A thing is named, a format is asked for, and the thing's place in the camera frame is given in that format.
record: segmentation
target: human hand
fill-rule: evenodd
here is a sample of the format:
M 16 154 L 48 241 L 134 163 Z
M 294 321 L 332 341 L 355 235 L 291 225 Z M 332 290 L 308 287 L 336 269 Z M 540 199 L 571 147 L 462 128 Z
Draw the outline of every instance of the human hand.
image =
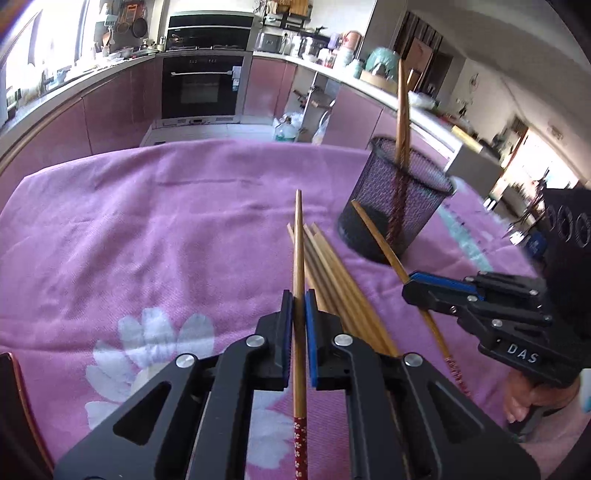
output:
M 548 408 L 565 407 L 577 396 L 579 387 L 579 377 L 567 388 L 554 388 L 543 384 L 534 386 L 524 374 L 511 370 L 505 384 L 503 402 L 507 420 L 509 423 L 525 420 L 532 405 Z

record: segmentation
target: kitchen countertop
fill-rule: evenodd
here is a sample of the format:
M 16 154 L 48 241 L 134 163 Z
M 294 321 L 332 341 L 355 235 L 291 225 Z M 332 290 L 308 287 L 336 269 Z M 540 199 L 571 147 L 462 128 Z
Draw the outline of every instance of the kitchen countertop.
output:
M 380 88 L 375 87 L 374 85 L 370 85 L 363 80 L 355 79 L 351 75 L 349 75 L 344 70 L 335 70 L 330 69 L 328 67 L 323 67 L 322 65 L 318 65 L 316 63 L 312 63 L 307 60 L 302 60 L 298 57 L 291 57 L 287 55 L 282 55 L 278 53 L 267 53 L 262 51 L 256 51 L 253 54 L 255 58 L 263 58 L 263 59 L 273 59 L 273 60 L 283 60 L 289 63 L 294 63 L 296 65 L 305 67 L 307 69 L 313 70 L 315 72 L 320 73 L 321 75 L 328 77 L 329 79 L 335 80 L 339 83 L 347 85 L 360 93 L 372 98 L 373 100 L 381 103 L 382 105 L 392 109 L 393 111 L 398 111 L 398 97 L 391 93 L 388 93 Z M 424 135 L 424 132 L 428 133 L 431 137 L 437 140 L 448 152 L 441 151 L 441 148 L 437 148 L 435 145 L 433 147 L 437 148 L 437 151 L 442 153 L 448 160 L 452 160 L 457 152 L 461 149 L 464 145 L 464 142 L 460 140 L 457 136 L 452 133 L 452 126 L 444 124 L 441 120 L 439 120 L 434 115 L 422 110 L 420 108 L 410 108 L 410 121 L 414 129 L 418 130 L 419 133 L 423 137 L 428 140 L 428 138 Z
M 64 104 L 71 98 L 80 94 L 82 91 L 101 82 L 107 77 L 121 72 L 133 65 L 151 60 L 156 54 L 144 55 L 136 59 L 129 59 L 98 68 L 88 74 L 73 80 L 66 85 L 55 88 L 50 93 L 33 100 L 32 102 L 20 107 L 17 110 L 15 118 L 6 122 L 0 128 L 0 158 L 29 131 L 35 124 L 39 123 L 45 116 L 53 110 Z

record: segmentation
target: frying pan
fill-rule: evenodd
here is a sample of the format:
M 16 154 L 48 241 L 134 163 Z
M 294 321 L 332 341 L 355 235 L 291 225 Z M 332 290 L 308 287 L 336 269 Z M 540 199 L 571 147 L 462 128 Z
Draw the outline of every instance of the frying pan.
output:
M 135 38 L 144 38 L 148 33 L 148 22 L 145 18 L 138 17 L 131 24 L 131 33 Z

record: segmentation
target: pink cabinet door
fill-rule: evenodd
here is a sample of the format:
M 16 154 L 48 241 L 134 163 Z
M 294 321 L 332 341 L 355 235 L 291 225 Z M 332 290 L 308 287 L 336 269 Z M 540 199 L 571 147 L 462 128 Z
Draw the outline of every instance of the pink cabinet door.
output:
M 157 117 L 155 60 L 148 60 L 131 68 L 131 115 L 133 130 L 130 133 L 136 147 Z
M 244 101 L 244 115 L 259 118 L 273 118 L 280 92 L 284 93 L 285 62 L 282 60 L 269 60 L 253 58 L 251 71 L 246 87 Z
M 137 99 L 132 90 L 130 69 L 115 75 L 83 98 L 93 155 L 139 146 L 141 137 L 138 140 L 132 111 Z
M 279 95 L 277 96 L 277 104 L 275 105 L 275 118 L 281 118 L 285 113 L 285 106 L 290 97 L 291 87 L 294 83 L 295 76 L 296 65 L 293 63 L 286 63 L 283 79 L 281 80 L 281 87 L 279 88 Z
M 365 149 L 381 112 L 380 104 L 342 85 L 322 144 Z
M 27 175 L 90 155 L 84 106 L 78 100 L 41 129 L 0 174 L 0 210 Z

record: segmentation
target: metal screw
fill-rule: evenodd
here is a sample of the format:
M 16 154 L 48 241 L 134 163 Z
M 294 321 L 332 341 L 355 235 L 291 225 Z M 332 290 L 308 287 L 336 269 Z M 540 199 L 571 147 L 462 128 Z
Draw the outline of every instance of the metal screw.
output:
M 195 357 L 193 355 L 189 355 L 188 353 L 184 353 L 183 355 L 177 357 L 177 361 L 175 363 L 179 368 L 188 368 L 195 363 Z
M 346 335 L 345 333 L 341 333 L 335 337 L 335 345 L 339 346 L 349 346 L 353 343 L 353 337 L 351 335 Z
M 246 339 L 246 344 L 252 348 L 263 345 L 265 343 L 265 337 L 261 335 L 251 335 Z
M 418 353 L 409 353 L 404 356 L 404 363 L 409 367 L 420 367 L 423 364 L 423 357 Z

